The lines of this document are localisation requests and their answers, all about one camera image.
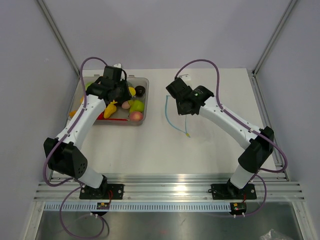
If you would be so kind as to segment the green apple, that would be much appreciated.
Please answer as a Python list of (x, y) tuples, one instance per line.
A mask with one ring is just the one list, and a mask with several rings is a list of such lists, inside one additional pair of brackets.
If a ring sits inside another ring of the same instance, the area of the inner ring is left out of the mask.
[(133, 112), (142, 113), (145, 110), (145, 104), (140, 100), (130, 100), (129, 104), (130, 104), (130, 109), (129, 109), (130, 113), (133, 113)]

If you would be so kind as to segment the clear zip top bag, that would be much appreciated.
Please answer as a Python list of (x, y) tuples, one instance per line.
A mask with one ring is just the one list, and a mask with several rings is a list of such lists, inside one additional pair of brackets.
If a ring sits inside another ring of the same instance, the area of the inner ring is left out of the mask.
[(179, 115), (176, 101), (172, 96), (165, 96), (164, 104), (164, 139), (177, 142), (213, 141), (217, 133), (213, 124), (199, 115)]

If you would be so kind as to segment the green cabbage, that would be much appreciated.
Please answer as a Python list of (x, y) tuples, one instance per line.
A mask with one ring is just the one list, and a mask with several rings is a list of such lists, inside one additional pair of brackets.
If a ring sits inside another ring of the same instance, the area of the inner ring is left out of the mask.
[(87, 82), (87, 83), (85, 84), (85, 90), (87, 90), (88, 87), (89, 87), (91, 84), (92, 84), (92, 82)]

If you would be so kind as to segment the yellow bell pepper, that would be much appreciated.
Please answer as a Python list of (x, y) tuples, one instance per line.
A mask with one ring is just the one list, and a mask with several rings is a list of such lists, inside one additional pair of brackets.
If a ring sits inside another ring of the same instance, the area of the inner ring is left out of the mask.
[(132, 97), (136, 95), (136, 90), (134, 87), (129, 86), (128, 87), (129, 93), (131, 94)]

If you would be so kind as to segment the red chili pepper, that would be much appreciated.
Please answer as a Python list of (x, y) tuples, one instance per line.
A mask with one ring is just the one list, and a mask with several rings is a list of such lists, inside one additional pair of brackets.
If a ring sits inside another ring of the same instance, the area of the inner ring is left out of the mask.
[(122, 122), (129, 121), (127, 118), (112, 118), (112, 117), (104, 118), (104, 115), (102, 113), (97, 117), (96, 120), (97, 121), (122, 121)]

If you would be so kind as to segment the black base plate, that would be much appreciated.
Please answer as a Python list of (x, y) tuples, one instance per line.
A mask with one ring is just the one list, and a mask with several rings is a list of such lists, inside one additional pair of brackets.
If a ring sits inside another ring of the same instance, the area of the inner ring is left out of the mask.
[(228, 183), (214, 183), (208, 189), (213, 200), (256, 200), (257, 194), (254, 184), (247, 184), (244, 188), (238, 189)]
[(79, 194), (80, 200), (122, 200), (124, 184), (107, 183), (99, 188), (82, 187)]

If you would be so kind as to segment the dark avocado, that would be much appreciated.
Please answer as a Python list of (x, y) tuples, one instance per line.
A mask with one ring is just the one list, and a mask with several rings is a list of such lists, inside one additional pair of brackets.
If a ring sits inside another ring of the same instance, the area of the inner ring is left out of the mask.
[(146, 88), (142, 85), (138, 85), (134, 89), (135, 89), (135, 95), (139, 98), (143, 97), (144, 94), (146, 93)]

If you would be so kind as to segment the left aluminium frame post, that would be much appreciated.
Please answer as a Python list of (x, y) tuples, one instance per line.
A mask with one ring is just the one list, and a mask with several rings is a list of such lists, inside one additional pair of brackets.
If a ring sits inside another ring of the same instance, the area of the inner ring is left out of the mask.
[(73, 72), (76, 74), (78, 78), (80, 78), (80, 67), (76, 63), (76, 60), (74, 59), (70, 49), (68, 48), (68, 45), (66, 41), (64, 40), (63, 35), (61, 34), (61, 31), (56, 24), (56, 21), (49, 9), (49, 7), (46, 4), (45, 0), (35, 0), (35, 3), (39, 7), (39, 10), (43, 14), (50, 30), (52, 31), (58, 45), (60, 46), (62, 52), (64, 53), (68, 63), (70, 64)]

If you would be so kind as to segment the crumpled plastic bag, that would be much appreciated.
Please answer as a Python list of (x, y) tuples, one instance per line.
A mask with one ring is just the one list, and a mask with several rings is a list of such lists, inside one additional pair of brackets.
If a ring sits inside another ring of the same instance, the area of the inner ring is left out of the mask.
[(292, 238), (274, 229), (271, 229), (264, 235), (260, 236), (259, 240), (292, 240)]

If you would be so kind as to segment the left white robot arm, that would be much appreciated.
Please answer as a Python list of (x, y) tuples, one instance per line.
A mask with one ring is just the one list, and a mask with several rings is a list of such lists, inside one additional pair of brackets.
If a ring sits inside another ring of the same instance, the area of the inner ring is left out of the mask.
[(103, 199), (111, 196), (108, 179), (88, 166), (81, 148), (98, 116), (109, 105), (128, 101), (132, 95), (121, 64), (105, 66), (103, 75), (82, 90), (83, 100), (71, 121), (55, 138), (47, 138), (43, 144), (44, 169), (80, 183), (81, 199)]

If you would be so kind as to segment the yellow banana bunch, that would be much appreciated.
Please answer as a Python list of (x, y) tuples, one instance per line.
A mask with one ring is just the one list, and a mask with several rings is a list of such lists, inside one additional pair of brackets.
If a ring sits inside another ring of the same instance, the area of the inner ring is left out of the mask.
[(105, 110), (103, 112), (104, 119), (110, 118), (110, 116), (117, 111), (117, 106), (116, 106), (117, 103), (118, 103), (117, 101), (113, 100), (112, 102), (110, 102), (107, 105), (107, 107), (105, 108)]

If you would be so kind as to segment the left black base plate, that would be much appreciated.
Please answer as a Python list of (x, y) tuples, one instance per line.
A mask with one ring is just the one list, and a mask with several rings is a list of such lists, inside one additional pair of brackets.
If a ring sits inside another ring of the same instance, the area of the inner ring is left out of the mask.
[(99, 188), (82, 187), (79, 194), (80, 200), (122, 200), (124, 184), (107, 183)]

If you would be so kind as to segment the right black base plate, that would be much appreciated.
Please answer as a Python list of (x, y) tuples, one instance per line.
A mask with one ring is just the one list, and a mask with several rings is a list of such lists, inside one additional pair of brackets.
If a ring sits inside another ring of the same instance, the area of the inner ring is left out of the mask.
[(213, 200), (256, 200), (257, 194), (254, 184), (247, 184), (244, 188), (238, 189), (228, 183), (214, 183), (208, 189)]

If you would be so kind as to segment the aluminium mounting rail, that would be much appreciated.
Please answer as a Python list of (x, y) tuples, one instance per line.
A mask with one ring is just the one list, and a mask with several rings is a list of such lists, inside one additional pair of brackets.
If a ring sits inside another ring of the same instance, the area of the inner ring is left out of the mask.
[[(299, 182), (291, 181), (284, 173), (260, 174), (255, 178), (257, 200), (264, 197), (267, 188), (268, 202), (303, 202), (305, 195)], [(228, 173), (217, 174), (120, 174), (108, 173), (111, 184), (123, 184), (125, 202), (211, 202), (208, 192), (212, 184), (225, 183)]]

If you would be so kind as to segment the orange tangerine piece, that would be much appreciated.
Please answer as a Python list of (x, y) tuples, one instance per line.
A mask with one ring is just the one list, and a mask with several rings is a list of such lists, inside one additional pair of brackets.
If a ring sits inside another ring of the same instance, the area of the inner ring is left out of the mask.
[(76, 110), (75, 110), (75, 111), (71, 111), (71, 112), (69, 113), (69, 117), (70, 117), (70, 118), (73, 118), (76, 113), (77, 113)]

